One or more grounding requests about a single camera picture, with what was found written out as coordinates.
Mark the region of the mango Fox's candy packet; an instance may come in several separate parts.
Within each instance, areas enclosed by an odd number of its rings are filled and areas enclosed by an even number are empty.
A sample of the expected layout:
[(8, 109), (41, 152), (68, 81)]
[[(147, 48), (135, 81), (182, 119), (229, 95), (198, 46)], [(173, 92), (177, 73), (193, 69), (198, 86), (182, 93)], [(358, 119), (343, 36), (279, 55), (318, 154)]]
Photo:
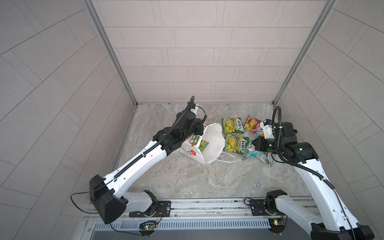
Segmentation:
[(201, 152), (203, 152), (203, 151), (206, 149), (206, 147), (208, 146), (208, 144), (209, 144), (209, 142), (207, 142), (207, 141), (205, 141), (205, 140), (202, 140), (201, 143), (200, 143), (200, 145), (199, 145), (199, 150), (200, 150)]

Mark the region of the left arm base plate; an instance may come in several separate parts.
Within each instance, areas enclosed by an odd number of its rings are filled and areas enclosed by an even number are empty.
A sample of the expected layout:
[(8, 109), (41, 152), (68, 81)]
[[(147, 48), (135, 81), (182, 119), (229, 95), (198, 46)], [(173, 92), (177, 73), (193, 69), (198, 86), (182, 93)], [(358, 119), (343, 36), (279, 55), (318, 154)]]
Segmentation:
[(171, 211), (171, 201), (158, 201), (152, 203), (144, 212), (130, 212), (130, 218), (154, 218), (169, 217)]

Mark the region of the orange pink Fox's candy packet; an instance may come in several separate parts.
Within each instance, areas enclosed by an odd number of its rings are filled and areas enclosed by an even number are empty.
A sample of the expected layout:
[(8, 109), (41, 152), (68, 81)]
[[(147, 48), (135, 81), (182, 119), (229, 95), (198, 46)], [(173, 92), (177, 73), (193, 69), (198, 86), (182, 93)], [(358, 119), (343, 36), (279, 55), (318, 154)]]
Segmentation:
[(247, 120), (244, 123), (244, 129), (254, 134), (257, 134), (260, 129), (260, 124), (261, 124), (260, 120), (254, 117), (248, 116)]

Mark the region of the white paper bag red flower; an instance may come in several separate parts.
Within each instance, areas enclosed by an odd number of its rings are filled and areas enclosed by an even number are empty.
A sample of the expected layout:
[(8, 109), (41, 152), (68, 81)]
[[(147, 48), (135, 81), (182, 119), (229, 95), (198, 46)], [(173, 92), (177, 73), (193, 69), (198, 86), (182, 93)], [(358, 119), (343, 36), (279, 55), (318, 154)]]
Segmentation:
[[(222, 132), (222, 126), (218, 123), (204, 123), (204, 132), (202, 135), (192, 135), (182, 143), (179, 152), (185, 156), (203, 164), (208, 165), (214, 161), (223, 163), (234, 163), (236, 158), (224, 152), (225, 138)], [(219, 159), (221, 154), (227, 154), (233, 158), (232, 161)]]

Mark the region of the teal candy packet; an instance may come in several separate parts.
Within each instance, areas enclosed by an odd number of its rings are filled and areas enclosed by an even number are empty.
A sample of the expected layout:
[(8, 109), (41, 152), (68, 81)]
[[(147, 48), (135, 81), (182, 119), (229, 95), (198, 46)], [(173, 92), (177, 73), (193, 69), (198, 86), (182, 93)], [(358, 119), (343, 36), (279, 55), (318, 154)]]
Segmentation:
[[(264, 134), (257, 134), (253, 141), (257, 140), (258, 138), (264, 138)], [(273, 155), (271, 153), (267, 152), (260, 152), (256, 149), (255, 145), (253, 144), (253, 141), (249, 143), (248, 148), (246, 149), (245, 153), (243, 154), (242, 160), (245, 161), (249, 157), (255, 157), (256, 159), (260, 160), (261, 162), (265, 163), (267, 166), (272, 167), (274, 163)]]

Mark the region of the green yellow Fox's candy packet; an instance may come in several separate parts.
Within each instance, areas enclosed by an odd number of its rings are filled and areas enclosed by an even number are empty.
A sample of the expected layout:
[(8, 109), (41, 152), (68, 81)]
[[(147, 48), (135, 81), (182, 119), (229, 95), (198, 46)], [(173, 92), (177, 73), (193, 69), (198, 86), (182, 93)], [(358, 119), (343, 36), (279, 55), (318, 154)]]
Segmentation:
[(244, 127), (241, 118), (223, 118), (223, 132), (230, 133), (244, 133)]

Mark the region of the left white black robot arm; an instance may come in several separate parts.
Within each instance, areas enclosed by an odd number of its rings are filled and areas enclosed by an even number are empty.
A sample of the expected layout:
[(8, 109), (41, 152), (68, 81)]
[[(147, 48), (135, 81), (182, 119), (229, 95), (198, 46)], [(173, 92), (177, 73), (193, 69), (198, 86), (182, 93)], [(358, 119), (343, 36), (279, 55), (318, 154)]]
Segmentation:
[(90, 180), (90, 200), (104, 224), (111, 224), (125, 211), (154, 214), (158, 200), (152, 192), (128, 194), (127, 190), (153, 165), (178, 150), (187, 138), (203, 134), (205, 120), (197, 118), (197, 110), (196, 104), (189, 103), (171, 127), (160, 130), (127, 163), (104, 177), (96, 175)]

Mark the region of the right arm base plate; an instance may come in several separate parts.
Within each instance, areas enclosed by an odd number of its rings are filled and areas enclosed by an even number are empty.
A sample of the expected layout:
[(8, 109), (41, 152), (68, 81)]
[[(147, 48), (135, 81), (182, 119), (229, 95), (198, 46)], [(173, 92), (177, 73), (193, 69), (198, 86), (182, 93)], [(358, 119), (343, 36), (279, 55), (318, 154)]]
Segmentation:
[(285, 214), (278, 210), (268, 210), (265, 205), (265, 200), (246, 199), (244, 203), (251, 209), (252, 216), (277, 216), (282, 217)]

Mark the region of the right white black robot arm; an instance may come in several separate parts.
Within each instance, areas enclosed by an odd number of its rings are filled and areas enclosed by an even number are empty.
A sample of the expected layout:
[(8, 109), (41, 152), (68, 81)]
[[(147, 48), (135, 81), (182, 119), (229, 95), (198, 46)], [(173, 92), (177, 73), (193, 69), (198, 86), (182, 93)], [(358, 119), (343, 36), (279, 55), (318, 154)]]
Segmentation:
[(262, 136), (253, 141), (256, 150), (278, 155), (293, 166), (306, 183), (319, 209), (313, 214), (296, 203), (283, 190), (266, 195), (265, 208), (270, 215), (284, 214), (305, 230), (313, 240), (372, 240), (375, 234), (348, 210), (327, 177), (317, 153), (309, 143), (298, 143), (297, 132), (289, 122), (261, 123)]

